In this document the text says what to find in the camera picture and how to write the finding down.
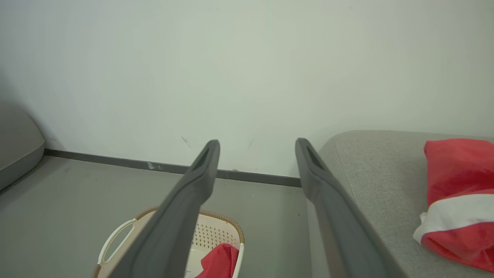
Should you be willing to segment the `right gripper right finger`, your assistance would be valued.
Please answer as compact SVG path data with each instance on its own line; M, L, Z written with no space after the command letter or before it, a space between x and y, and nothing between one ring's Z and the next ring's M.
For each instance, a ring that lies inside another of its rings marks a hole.
M295 155L307 199L312 277L405 278L405 272L312 144L298 138Z

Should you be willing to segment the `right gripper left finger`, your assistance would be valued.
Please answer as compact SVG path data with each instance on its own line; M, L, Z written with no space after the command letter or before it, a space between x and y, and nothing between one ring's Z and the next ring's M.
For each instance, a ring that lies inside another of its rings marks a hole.
M201 206L212 195L220 142L209 141L110 274L183 278Z

